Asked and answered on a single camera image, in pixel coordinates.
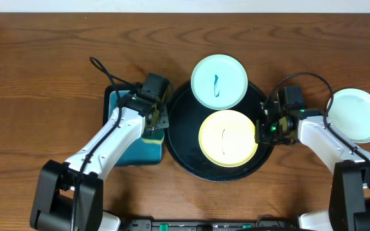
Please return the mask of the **green scrubbing sponge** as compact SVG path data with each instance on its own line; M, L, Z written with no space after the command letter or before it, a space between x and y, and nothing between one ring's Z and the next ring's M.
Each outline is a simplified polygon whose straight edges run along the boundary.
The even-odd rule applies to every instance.
M142 134L141 139L147 144L160 145L164 141L164 130L147 131Z

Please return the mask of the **yellow plate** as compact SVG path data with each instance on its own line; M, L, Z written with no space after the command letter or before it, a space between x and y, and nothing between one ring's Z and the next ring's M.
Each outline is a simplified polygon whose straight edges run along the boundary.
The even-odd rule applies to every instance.
M235 110L220 110L209 115L198 132L203 154L221 167L248 163L258 149L253 122Z

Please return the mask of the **white plate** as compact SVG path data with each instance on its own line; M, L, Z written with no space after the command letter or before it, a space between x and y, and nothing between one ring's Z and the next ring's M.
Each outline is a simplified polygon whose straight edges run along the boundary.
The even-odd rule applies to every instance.
M360 89L342 89L334 93L328 118L353 142L370 142L370 94L368 92Z
M210 55L202 59L191 75L191 90L199 103L213 110L237 105L248 88L243 65L228 55Z

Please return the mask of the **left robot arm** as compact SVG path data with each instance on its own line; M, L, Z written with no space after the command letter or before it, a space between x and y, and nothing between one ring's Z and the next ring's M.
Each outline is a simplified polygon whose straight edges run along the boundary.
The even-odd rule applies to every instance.
M123 96L102 129L65 162L40 170L30 215L35 230L118 230L121 220L103 209L103 188L126 149L160 123L162 96Z

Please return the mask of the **black round serving tray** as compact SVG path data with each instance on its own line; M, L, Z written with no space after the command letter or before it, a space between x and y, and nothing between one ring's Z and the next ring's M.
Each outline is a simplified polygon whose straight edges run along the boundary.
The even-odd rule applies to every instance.
M198 132L203 121L215 110L202 105L191 90L191 82L182 84L168 103L169 127L165 144L173 159L189 173L214 182L239 180L253 174L270 157L274 147L259 144L254 156L238 167L222 167L203 154Z

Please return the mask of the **black rectangular water tray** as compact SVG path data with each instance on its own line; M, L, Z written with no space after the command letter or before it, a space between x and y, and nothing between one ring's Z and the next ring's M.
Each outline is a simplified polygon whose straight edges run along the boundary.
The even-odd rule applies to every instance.
M114 110L117 95L114 88L109 85L105 88L103 104L103 125L109 120ZM163 144L147 144L142 139L135 140L122 154L115 164L121 166L156 165L163 159Z

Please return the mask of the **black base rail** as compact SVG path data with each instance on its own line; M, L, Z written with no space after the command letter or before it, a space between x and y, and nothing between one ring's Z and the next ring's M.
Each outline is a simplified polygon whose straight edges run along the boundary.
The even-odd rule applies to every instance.
M152 221L123 219L119 231L232 231L232 230L299 230L291 221L262 219L260 221Z

